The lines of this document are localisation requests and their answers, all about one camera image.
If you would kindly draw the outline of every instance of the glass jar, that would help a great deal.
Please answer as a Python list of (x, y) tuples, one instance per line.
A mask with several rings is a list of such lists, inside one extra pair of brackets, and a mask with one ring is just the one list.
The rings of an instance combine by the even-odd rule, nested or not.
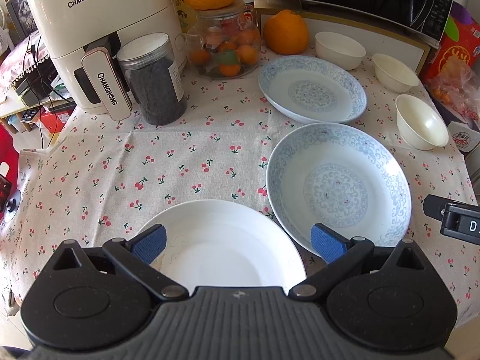
[(117, 61), (147, 123), (163, 126), (183, 115), (187, 101), (167, 34), (132, 40), (118, 51)]
[(175, 46), (187, 48), (187, 58), (199, 75), (224, 80), (243, 76), (258, 66), (262, 40), (256, 12), (251, 6), (250, 20), (244, 11), (243, 0), (221, 9), (196, 10), (197, 23), (177, 36)]

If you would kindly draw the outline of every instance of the purple object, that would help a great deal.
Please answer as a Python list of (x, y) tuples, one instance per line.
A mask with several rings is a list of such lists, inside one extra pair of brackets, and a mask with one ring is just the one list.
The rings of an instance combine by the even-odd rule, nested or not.
[(470, 16), (467, 9), (455, 1), (452, 4), (450, 15), (461, 24), (475, 23), (474, 19), (472, 19), (472, 16)]

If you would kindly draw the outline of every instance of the plate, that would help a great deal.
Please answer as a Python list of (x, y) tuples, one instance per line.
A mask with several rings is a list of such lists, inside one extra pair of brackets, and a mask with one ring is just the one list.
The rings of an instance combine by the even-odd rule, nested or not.
[(346, 123), (367, 107), (367, 96), (348, 72), (323, 59), (290, 55), (262, 67), (258, 84), (267, 100), (300, 123)]
[(197, 286), (280, 286), (305, 280), (302, 259), (288, 235), (255, 210), (224, 200), (170, 207), (140, 231), (162, 224), (166, 247), (150, 264), (190, 294)]
[(317, 123), (289, 133), (272, 152), (266, 184), (281, 225), (320, 256), (315, 223), (377, 246), (395, 246), (409, 226), (410, 189), (400, 165), (380, 142), (350, 126)]

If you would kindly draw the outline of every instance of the plate rim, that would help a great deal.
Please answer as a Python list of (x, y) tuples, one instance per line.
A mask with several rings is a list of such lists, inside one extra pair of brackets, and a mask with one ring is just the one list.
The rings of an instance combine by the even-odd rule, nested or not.
[(295, 253), (296, 253), (295, 257), (298, 257), (299, 268), (301, 267), (301, 272), (303, 272), (303, 275), (305, 276), (302, 280), (305, 280), (307, 278), (305, 266), (303, 265), (302, 256), (300, 255), (300, 253), (299, 253), (297, 247), (295, 246), (295, 244), (293, 243), (292, 239), (290, 239), (289, 233), (287, 233), (281, 226), (279, 226), (277, 223), (275, 223), (272, 219), (267, 218), (265, 215), (263, 215), (260, 212), (254, 210), (253, 208), (251, 208), (249, 206), (246, 206), (244, 204), (229, 202), (228, 200), (223, 200), (223, 199), (195, 199), (195, 200), (188, 200), (187, 202), (182, 202), (182, 203), (179, 203), (179, 204), (175, 204), (174, 206), (168, 207), (165, 210), (156, 214), (155, 216), (151, 217), (150, 220), (148, 220), (140, 228), (140, 230), (138, 230), (137, 234), (135, 234), (134, 236), (139, 235), (140, 233), (144, 232), (145, 230), (147, 230), (150, 226), (152, 226), (154, 224), (161, 224), (161, 223), (155, 223), (154, 221), (157, 220), (157, 218), (160, 215), (164, 214), (164, 212), (169, 211), (169, 210), (172, 211), (172, 209), (178, 209), (178, 207), (186, 206), (186, 205), (189, 205), (189, 204), (198, 204), (199, 202), (205, 202), (205, 203), (219, 203), (220, 202), (220, 203), (227, 203), (228, 205), (231, 205), (232, 207), (241, 206), (241, 207), (244, 207), (248, 210), (251, 210), (258, 218), (262, 218), (263, 221), (265, 221), (265, 220), (268, 221), (268, 222), (265, 222), (265, 223), (271, 223), (272, 225), (277, 227), (278, 230), (279, 230), (279, 237), (286, 237), (286, 240), (292, 245), (293, 249), (295, 250)]
[[(388, 155), (393, 158), (395, 160), (395, 162), (397, 162), (398, 166), (400, 167), (400, 164), (398, 163), (397, 159), (395, 157), (393, 157), (393, 155), (390, 153), (390, 151), (384, 146), (382, 145), (381, 142), (377, 141), (374, 137), (372, 137), (371, 135), (367, 134), (366, 132), (362, 131), (362, 130), (359, 130), (358, 128), (355, 128), (355, 127), (352, 127), (352, 126), (349, 126), (349, 125), (345, 125), (345, 124), (341, 124), (341, 123), (333, 123), (333, 122), (318, 122), (318, 123), (312, 123), (312, 124), (307, 124), (305, 126), (301, 126), (301, 127), (298, 127), (296, 128), (295, 130), (289, 132), (287, 135), (285, 135), (285, 137), (283, 137), (278, 143), (277, 145), (275, 146), (275, 148), (273, 149), (272, 151), (272, 154), (270, 155), (270, 161), (268, 161), (268, 165), (267, 165), (267, 172), (266, 172), (266, 176), (265, 176), (265, 182), (266, 182), (266, 188), (267, 188), (267, 195), (268, 195), (268, 202), (270, 203), (270, 206), (272, 207), (272, 210), (275, 214), (275, 218), (277, 218), (277, 220), (279, 221), (280, 225), (282, 225), (282, 228), (289, 234), (290, 237), (292, 237), (292, 239), (295, 240), (295, 242), (297, 242), (297, 244), (299, 244), (301, 247), (305, 248), (306, 250), (310, 251), (311, 253), (313, 253), (315, 256), (318, 256), (320, 258), (322, 258), (318, 252), (316, 252), (312, 247), (311, 247), (311, 243), (310, 245), (304, 245), (302, 242), (300, 242), (297, 237), (292, 234), (292, 232), (284, 225), (284, 223), (282, 222), (282, 220), (280, 219), (280, 217), (278, 216), (278, 211), (277, 209), (275, 208), (275, 206), (273, 205), (272, 203), (272, 199), (270, 197), (270, 193), (268, 191), (268, 184), (269, 184), (269, 178), (271, 177), (270, 176), (270, 173), (271, 171), (269, 171), (269, 168), (270, 168), (270, 164), (272, 163), (272, 158), (274, 157), (274, 154), (276, 152), (276, 150), (280, 147), (280, 144), (283, 142), (283, 140), (286, 140), (287, 137), (289, 137), (289, 135), (293, 134), (294, 132), (296, 131), (299, 131), (299, 130), (303, 130), (305, 128), (313, 128), (315, 125), (339, 125), (339, 126), (342, 126), (342, 127), (345, 127), (347, 128), (347, 130), (355, 130), (361, 134), (364, 134), (366, 135), (367, 137), (375, 140), (379, 145), (383, 146), (386, 151), (388, 152)], [(402, 170), (402, 168), (400, 167), (400, 171), (402, 172), (402, 176), (403, 176), (403, 179), (405, 181), (405, 185), (408, 187), (407, 188), (407, 191), (409, 193), (409, 198), (410, 198), (410, 210), (409, 210), (409, 217), (408, 217), (408, 221), (406, 223), (406, 228), (404, 230), (404, 233), (402, 235), (402, 238), (399, 239), (402, 240), (403, 237), (405, 236), (405, 234), (407, 233), (407, 230), (408, 230), (408, 226), (410, 224), (410, 221), (412, 220), (412, 207), (413, 207), (413, 203), (412, 203), (412, 195), (411, 195), (411, 191), (410, 191), (410, 185), (408, 184), (408, 180), (407, 180), (407, 177), (405, 176), (405, 172)]]
[[(288, 108), (285, 108), (283, 106), (281, 106), (280, 104), (278, 104), (277, 102), (275, 102), (269, 95), (267, 95), (266, 93), (266, 90), (262, 87), (262, 83), (261, 83), (261, 77), (263, 76), (264, 72), (265, 72), (265, 69), (268, 65), (270, 64), (273, 64), (275, 61), (279, 61), (279, 60), (282, 60), (282, 59), (288, 59), (288, 58), (294, 58), (294, 57), (297, 57), (297, 58), (300, 58), (300, 59), (312, 59), (312, 60), (320, 60), (320, 61), (323, 61), (323, 62), (326, 62), (328, 65), (333, 65), (335, 66), (336, 68), (340, 69), (341, 71), (344, 71), (345, 73), (347, 73), (349, 76), (351, 76), (360, 86), (361, 86), (361, 89), (363, 91), (363, 94), (364, 94), (364, 99), (365, 99), (365, 104), (364, 104), (364, 107), (362, 109), (362, 111), (360, 113), (358, 113), (357, 115), (354, 115), (353, 117), (351, 118), (348, 118), (348, 119), (345, 119), (345, 120), (337, 120), (337, 121), (332, 121), (332, 120), (319, 120), (319, 119), (312, 119), (311, 117), (308, 117), (308, 116), (303, 116), (303, 115), (300, 115), (300, 114), (297, 114), (296, 112), (293, 112), (291, 111), (290, 109)], [(263, 95), (265, 96), (265, 98), (268, 100), (268, 102), (270, 104), (272, 104), (280, 113), (284, 114), (279, 108), (281, 108), (282, 110), (287, 110), (288, 112), (290, 112), (291, 114), (293, 115), (296, 115), (296, 116), (299, 116), (300, 118), (303, 119), (302, 120), (297, 120), (295, 119), (294, 117), (290, 116), (292, 119), (296, 120), (297, 122), (300, 122), (300, 123), (308, 123), (308, 124), (312, 124), (312, 123), (349, 123), (351, 122), (352, 120), (355, 120), (357, 119), (359, 116), (361, 116), (365, 110), (367, 109), (367, 105), (368, 105), (368, 97), (367, 97), (367, 93), (365, 92), (364, 88), (362, 87), (362, 85), (359, 83), (359, 81), (354, 77), (352, 76), (348, 71), (346, 71), (345, 69), (342, 69), (340, 66), (337, 66), (336, 64), (333, 64), (332, 62), (329, 62), (325, 59), (321, 59), (321, 58), (318, 58), (318, 57), (313, 57), (313, 56), (309, 56), (309, 55), (284, 55), (284, 56), (281, 56), (279, 58), (275, 58), (275, 59), (272, 59), (271, 61), (268, 61), (266, 64), (264, 64), (261, 68), (260, 68), (260, 71), (258, 73), (258, 86), (260, 87), (260, 91), (262, 91)]]

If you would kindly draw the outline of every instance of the ribbed gray surface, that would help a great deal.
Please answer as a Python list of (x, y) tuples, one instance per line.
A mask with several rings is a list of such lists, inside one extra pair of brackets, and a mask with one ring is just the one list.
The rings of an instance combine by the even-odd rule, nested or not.
[(91, 360), (447, 360), (440, 349), (385, 355), (340, 337), (311, 303), (281, 288), (201, 287), (192, 299), (164, 304), (139, 335), (112, 349), (60, 354), (36, 348), (29, 359)]

